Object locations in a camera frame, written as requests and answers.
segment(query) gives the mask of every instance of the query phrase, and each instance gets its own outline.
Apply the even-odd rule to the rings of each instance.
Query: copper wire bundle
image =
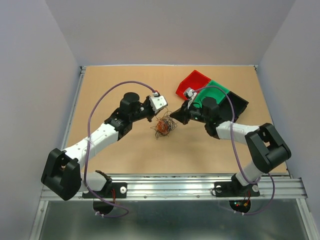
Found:
[[[171,111],[166,111],[163,117],[156,117],[157,124],[156,126],[151,127],[155,130],[155,138],[167,136],[171,131],[173,131],[177,124],[174,122],[172,117],[170,117]]]

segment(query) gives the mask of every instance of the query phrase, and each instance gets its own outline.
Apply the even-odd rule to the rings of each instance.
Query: red tray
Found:
[[[193,90],[205,87],[211,81],[210,78],[198,72],[197,70],[193,70],[189,76],[187,76],[178,86],[175,93],[186,100],[187,98],[184,96],[184,92],[187,88],[192,88]]]

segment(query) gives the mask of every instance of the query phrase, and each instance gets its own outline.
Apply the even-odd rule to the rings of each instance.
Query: gray wall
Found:
[[[1,1],[0,33],[0,239],[26,240],[78,64],[44,0]]]
[[[258,77],[279,132],[292,150],[320,230],[320,1],[297,0],[264,54]]]
[[[295,0],[46,0],[78,63],[258,64]]]

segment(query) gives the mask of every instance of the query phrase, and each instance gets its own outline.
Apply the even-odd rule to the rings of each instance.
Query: green tray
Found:
[[[219,87],[221,88],[226,94],[228,94],[230,92],[229,89],[225,88],[224,86],[220,85],[219,83],[211,80],[207,86],[216,86],[216,87]],[[226,97],[226,95],[224,95],[224,93],[222,91],[220,91],[219,89],[217,88],[214,88],[214,87],[210,87],[210,88],[206,88],[206,89],[203,89],[202,91],[200,91],[198,93],[198,95],[195,97],[195,100],[194,102],[195,103],[198,103],[196,105],[194,105],[195,107],[199,107],[201,108],[202,107],[202,100],[205,98],[205,97],[211,97],[211,98],[214,98],[216,100],[216,103],[217,104],[220,104],[221,101]]]

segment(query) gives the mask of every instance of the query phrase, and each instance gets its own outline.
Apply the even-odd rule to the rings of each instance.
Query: wooden board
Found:
[[[271,122],[269,111],[253,66],[90,66],[86,68],[80,89],[68,146],[87,134],[89,114],[97,100],[110,87],[123,81],[144,82],[165,96],[170,111],[177,110],[183,100],[175,92],[179,83],[193,70],[225,86],[249,104],[238,119],[245,125]],[[114,89],[101,102],[91,120],[94,131],[119,106],[126,92],[136,92],[144,101],[151,91],[138,84],[125,84]],[[238,166],[229,140],[214,139],[205,131],[204,124],[190,121],[178,127],[168,137],[155,138],[151,129],[156,121],[141,120],[129,132],[97,154],[89,162],[89,171],[101,170],[109,174],[205,174],[235,173]],[[251,161],[246,145],[236,144],[243,166]],[[273,172],[285,173],[282,164]]]

